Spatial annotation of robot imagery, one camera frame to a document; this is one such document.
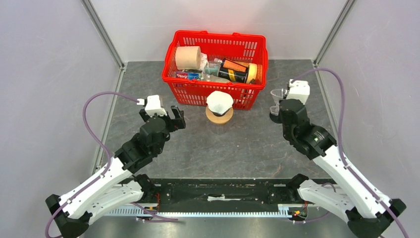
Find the round wooden dripper holder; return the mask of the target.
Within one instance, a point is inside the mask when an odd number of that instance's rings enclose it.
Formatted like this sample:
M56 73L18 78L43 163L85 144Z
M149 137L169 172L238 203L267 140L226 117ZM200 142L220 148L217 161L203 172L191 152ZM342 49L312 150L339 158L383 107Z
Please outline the round wooden dripper holder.
M227 124L233 117L233 108L230 108L224 115L216 116L207 106L206 107L206 117L207 119L216 125L225 125Z

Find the white paper coffee filter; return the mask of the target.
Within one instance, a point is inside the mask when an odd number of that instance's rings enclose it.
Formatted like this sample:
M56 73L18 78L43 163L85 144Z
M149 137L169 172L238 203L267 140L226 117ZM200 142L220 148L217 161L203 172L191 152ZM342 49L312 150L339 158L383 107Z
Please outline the white paper coffee filter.
M228 93L213 91L207 96L206 103L209 110L220 117L233 107L234 100Z

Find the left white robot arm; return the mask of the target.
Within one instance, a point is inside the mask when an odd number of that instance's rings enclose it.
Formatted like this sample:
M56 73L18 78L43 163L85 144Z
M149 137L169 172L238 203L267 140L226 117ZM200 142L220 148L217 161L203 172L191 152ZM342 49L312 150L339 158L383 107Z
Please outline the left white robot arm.
M151 202L156 194L154 185L146 175L134 176L141 168L163 152L170 134L186 127L184 111L171 106L174 118L164 114L140 115L144 125L99 171L61 196L52 194L46 204L52 217L47 223L45 236L55 222L61 238L81 236L98 218L126 203Z

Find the clear glass dripper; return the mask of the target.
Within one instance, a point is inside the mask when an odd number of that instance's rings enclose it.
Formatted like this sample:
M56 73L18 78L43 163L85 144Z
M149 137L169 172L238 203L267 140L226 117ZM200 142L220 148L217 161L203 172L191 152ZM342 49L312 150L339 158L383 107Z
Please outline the clear glass dripper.
M270 94L273 98L274 105L271 106L270 113L274 116L277 116L279 114L279 104L282 100L284 100L284 93L285 89L273 89L270 91Z

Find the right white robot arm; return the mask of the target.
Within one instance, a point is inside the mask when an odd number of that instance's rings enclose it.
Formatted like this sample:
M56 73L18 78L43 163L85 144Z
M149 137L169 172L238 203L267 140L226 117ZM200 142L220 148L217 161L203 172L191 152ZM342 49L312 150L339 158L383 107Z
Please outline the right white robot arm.
M310 122L305 105L298 99L282 100L279 117L283 137L298 152L327 172L344 194L325 188L298 174L286 188L293 203L301 200L320 206L342 219L358 238L378 238L407 206L401 199L391 199L377 189L340 152L335 138L323 127Z

